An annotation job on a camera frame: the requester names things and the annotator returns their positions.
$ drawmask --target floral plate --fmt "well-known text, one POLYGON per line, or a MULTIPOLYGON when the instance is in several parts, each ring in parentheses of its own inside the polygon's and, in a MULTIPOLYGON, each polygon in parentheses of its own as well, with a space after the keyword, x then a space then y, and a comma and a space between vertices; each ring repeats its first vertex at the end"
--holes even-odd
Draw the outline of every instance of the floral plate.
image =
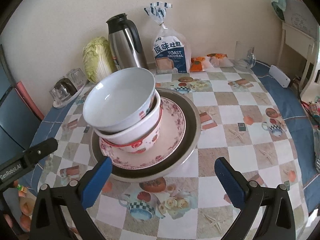
POLYGON ((99 138, 101 152, 112 159, 113 165, 126 170, 140 170, 158 164, 176 150, 186 131, 186 119, 175 102, 164 97, 161 97, 161 101, 163 110, 160 134, 151 149, 141 154, 132 154, 108 145, 99 138))

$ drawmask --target bread label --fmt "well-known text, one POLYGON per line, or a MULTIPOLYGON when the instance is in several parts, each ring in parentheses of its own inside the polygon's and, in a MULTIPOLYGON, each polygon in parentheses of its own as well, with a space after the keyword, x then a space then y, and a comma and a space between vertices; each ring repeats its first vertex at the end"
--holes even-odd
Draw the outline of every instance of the bread label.
POLYGON ((186 73, 184 45, 175 36, 158 37, 153 44, 153 54, 159 70, 186 73))

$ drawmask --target screw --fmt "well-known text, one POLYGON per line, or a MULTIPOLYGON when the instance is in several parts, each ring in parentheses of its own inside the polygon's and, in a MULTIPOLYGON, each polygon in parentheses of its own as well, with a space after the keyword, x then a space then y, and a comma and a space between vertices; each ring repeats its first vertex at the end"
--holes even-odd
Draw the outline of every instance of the screw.
POLYGON ((47 187, 48 187, 48 185, 47 185, 47 184, 43 184, 43 185, 40 187, 40 189, 41 189, 41 190, 46 190, 46 189, 47 189, 47 187))
POLYGON ((282 190, 286 190, 287 189, 287 187, 284 184, 280 184, 279 188, 282 189, 282 190))
POLYGON ((71 186, 71 187, 74 187, 74 186, 76 186, 78 184, 78 181, 77 180, 72 180, 72 181, 70 181, 70 183, 69 183, 69 185, 71 186))
POLYGON ((254 180, 250 180, 249 185, 251 187, 257 187, 258 183, 256 181, 254 181, 254 180))

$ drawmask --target white router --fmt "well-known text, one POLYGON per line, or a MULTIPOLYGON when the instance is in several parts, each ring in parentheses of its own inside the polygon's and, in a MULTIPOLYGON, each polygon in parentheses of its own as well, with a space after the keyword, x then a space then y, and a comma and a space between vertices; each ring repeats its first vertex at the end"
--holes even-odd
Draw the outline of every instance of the white router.
POLYGON ((290 78, 275 65, 271 65, 269 74, 277 80, 282 87, 287 88, 289 86, 290 78))

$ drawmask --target beige wall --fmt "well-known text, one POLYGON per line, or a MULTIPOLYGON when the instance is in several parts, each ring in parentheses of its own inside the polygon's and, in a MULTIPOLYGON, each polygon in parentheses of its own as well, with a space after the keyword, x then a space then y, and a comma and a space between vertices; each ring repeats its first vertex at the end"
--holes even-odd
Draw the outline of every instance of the beige wall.
POLYGON ((108 36, 105 21, 127 13, 139 30, 148 62, 159 26, 143 7, 173 4, 166 25, 185 35, 192 55, 222 52, 233 57, 237 40, 255 45, 257 59, 275 64, 281 23, 270 0, 24 0, 9 20, 0 42, 14 77, 46 114, 49 89, 70 69, 82 67, 82 49, 96 36, 108 36))

